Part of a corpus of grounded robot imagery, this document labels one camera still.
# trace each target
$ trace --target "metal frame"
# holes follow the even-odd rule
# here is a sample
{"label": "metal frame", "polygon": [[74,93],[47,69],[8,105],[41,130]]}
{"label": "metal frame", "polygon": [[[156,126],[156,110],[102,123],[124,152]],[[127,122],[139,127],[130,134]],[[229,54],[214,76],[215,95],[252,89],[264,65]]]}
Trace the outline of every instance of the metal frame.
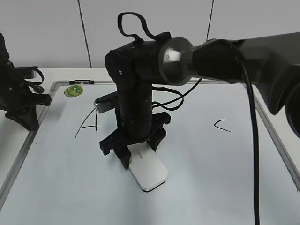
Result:
{"label": "metal frame", "polygon": [[[197,80],[191,80],[189,82],[189,84],[191,83],[195,83]],[[78,84],[78,85],[89,85],[89,81],[85,81],[85,80],[82,80],[82,81],[75,81],[75,84]],[[201,85],[203,84],[227,84],[226,82],[222,82],[222,81],[212,81],[212,80],[206,80],[206,79],[203,79],[200,83]],[[51,98],[53,99],[55,94],[56,94],[56,91],[58,90],[59,87],[61,86],[69,86],[69,81],[56,81],[53,83],[53,85],[51,86],[50,88],[50,96]],[[114,85],[113,82],[95,82],[94,84],[92,85]],[[262,108],[262,105],[260,104],[260,102],[258,101],[256,95],[254,95],[255,97],[255,107],[256,107],[256,110],[258,111],[258,114],[259,116],[261,117],[265,127],[267,128],[281,158],[283,159],[283,162],[285,164],[285,166],[287,167],[289,173],[291,174],[291,177],[297,187],[297,189],[300,191],[300,174],[299,174],[299,171],[297,170],[295,164],[293,163],[290,155],[288,154],[285,146],[283,145],[279,135],[277,134],[276,130],[274,129],[271,121],[269,120],[267,114],[265,113],[265,111],[263,110]],[[38,117],[38,122],[39,124],[41,124],[48,112],[48,109],[49,109],[49,106],[44,106],[39,117]],[[10,168],[9,170],[9,173],[0,189],[0,211],[6,201],[6,198],[9,194],[9,191],[12,187],[12,185],[14,184],[14,181],[23,165],[23,162],[28,154],[28,151],[30,149],[30,146],[36,136],[38,131],[30,131],[26,140],[24,141],[24,144],[22,145],[12,167]]]}

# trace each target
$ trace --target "round sticker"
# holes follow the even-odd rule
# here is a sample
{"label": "round sticker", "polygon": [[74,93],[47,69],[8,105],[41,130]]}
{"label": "round sticker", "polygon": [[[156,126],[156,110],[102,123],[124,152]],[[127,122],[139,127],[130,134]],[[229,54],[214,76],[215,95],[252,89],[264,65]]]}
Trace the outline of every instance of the round sticker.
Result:
{"label": "round sticker", "polygon": [[65,96],[67,97],[77,97],[83,93],[83,87],[74,85],[65,89]]}

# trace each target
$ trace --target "gray wall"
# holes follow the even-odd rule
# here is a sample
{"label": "gray wall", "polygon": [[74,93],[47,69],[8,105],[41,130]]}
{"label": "gray wall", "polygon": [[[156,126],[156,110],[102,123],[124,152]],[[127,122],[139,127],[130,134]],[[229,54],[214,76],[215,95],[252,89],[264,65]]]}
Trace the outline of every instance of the gray wall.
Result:
{"label": "gray wall", "polygon": [[[205,41],[212,0],[80,0],[91,63],[132,41],[117,27],[120,12],[135,11],[150,31],[170,31],[194,45]],[[215,0],[210,38],[252,38],[300,31],[299,0]],[[124,17],[124,30],[142,37],[140,22]],[[90,67],[77,0],[1,0],[0,32],[16,66]]]}

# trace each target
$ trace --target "whiteboard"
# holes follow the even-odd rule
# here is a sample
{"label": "whiteboard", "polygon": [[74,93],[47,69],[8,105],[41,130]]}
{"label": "whiteboard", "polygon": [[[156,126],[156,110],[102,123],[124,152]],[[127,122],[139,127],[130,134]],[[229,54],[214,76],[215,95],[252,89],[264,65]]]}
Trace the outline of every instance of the whiteboard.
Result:
{"label": "whiteboard", "polygon": [[[187,84],[176,88],[185,92]],[[0,212],[4,225],[253,225],[253,145],[248,98],[240,84],[202,84],[170,112],[157,154],[165,184],[143,192],[113,151],[99,141],[116,128],[114,111],[81,129],[93,101],[115,86],[60,87]],[[153,92],[153,100],[174,96]],[[92,114],[84,126],[95,124]],[[214,127],[218,126],[231,132]],[[262,225],[300,223],[300,195],[258,118]]]}

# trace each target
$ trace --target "black robotic device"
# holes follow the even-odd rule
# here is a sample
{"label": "black robotic device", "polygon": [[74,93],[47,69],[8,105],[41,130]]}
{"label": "black robotic device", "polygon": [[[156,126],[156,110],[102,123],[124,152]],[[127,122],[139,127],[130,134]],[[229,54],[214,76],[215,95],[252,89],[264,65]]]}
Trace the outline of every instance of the black robotic device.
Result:
{"label": "black robotic device", "polygon": [[[125,14],[137,16],[146,35],[126,34]],[[244,40],[212,39],[193,46],[169,32],[152,35],[138,13],[121,13],[118,27],[122,35],[135,40],[110,51],[106,69],[117,92],[96,99],[98,111],[115,108],[117,129],[100,142],[105,155],[113,149],[125,168],[129,167],[127,146],[147,141],[156,151],[166,136],[163,124],[170,123],[166,112],[152,114],[152,85],[181,86],[192,77],[243,83],[237,57],[243,60],[248,76],[257,86],[269,111],[277,114],[285,105],[288,122],[300,137],[300,33]]]}
{"label": "black robotic device", "polygon": [[[37,72],[42,81],[32,82]],[[40,85],[44,76],[38,67],[15,68],[9,61],[3,35],[0,33],[0,110],[7,111],[5,116],[30,131],[39,128],[36,106],[50,105],[50,95],[41,94],[44,88]]]}

